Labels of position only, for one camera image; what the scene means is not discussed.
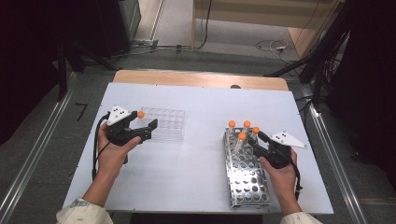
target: sleeve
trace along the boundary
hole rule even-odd
[[[57,224],[113,224],[105,208],[76,199],[72,204],[56,214]]]
[[[280,220],[280,224],[319,224],[319,223],[321,222],[319,222],[317,219],[304,212],[293,213],[283,217],[282,220]]]

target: test tube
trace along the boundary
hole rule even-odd
[[[227,137],[229,140],[234,140],[233,128],[235,127],[235,120],[230,120],[228,122]]]
[[[242,145],[244,145],[244,141],[247,138],[247,135],[245,133],[240,133],[238,134],[238,141],[236,142],[235,148],[234,150],[236,152],[239,151],[239,149],[241,149]]]
[[[254,127],[253,130],[251,131],[250,137],[257,141],[257,135],[259,134],[259,132],[260,132],[260,128]]]
[[[242,133],[248,134],[248,129],[250,128],[250,121],[245,120],[244,122],[244,128],[242,129]]]
[[[137,117],[139,118],[139,120],[137,121],[138,126],[140,126],[141,128],[145,127],[145,121],[143,120],[143,118],[145,117],[145,112],[143,112],[142,110],[138,111]]]

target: orange cap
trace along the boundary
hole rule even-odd
[[[254,128],[253,128],[253,133],[259,133],[259,131],[260,131],[260,128],[259,128],[259,127],[254,127]]]
[[[235,127],[235,120],[230,120],[230,122],[228,122],[228,126],[230,127]]]
[[[143,117],[145,117],[145,112],[140,110],[139,112],[137,112],[137,117],[142,119]]]
[[[250,121],[246,120],[246,121],[244,122],[244,127],[245,127],[245,128],[250,127]]]
[[[247,138],[247,135],[245,133],[240,133],[238,134],[239,140],[245,140]]]

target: human hand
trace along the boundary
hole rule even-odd
[[[131,139],[124,146],[119,147],[112,143],[108,143],[107,123],[102,124],[98,132],[98,158],[99,167],[98,174],[106,173],[117,177],[120,173],[120,168],[127,156],[127,153],[137,146],[140,142],[140,137],[137,136]]]
[[[297,154],[293,149],[291,150],[291,159],[297,165]],[[289,164],[282,169],[276,169],[264,157],[260,157],[260,162],[271,178],[271,183],[283,214],[286,216],[291,213],[301,212],[302,210],[297,204],[294,195],[296,174],[293,166]]]

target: white table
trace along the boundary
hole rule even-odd
[[[129,162],[108,197],[106,209],[122,212],[264,214],[280,212],[269,181],[272,205],[230,208],[222,135],[230,119],[249,119],[267,134],[287,131],[308,145],[295,148],[302,176],[299,203],[313,214],[332,214],[297,106],[290,91],[238,90],[185,86],[109,83],[64,205],[81,197],[92,182],[96,123],[116,104],[186,111],[182,141],[148,140],[129,153]]]

